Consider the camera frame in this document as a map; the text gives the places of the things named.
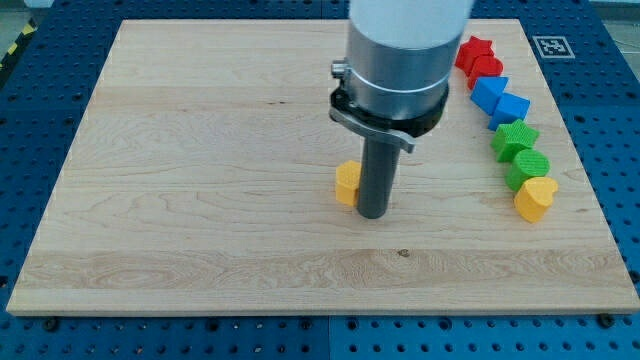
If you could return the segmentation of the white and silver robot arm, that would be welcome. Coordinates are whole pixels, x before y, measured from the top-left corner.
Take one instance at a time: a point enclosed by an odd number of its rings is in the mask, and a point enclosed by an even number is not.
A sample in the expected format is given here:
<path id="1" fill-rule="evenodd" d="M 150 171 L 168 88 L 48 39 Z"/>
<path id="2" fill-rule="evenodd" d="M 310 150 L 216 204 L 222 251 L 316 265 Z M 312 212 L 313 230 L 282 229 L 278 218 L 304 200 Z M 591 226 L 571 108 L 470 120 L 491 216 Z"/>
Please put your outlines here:
<path id="1" fill-rule="evenodd" d="M 474 0 L 352 0 L 330 117 L 367 140 L 412 152 L 439 121 Z"/>

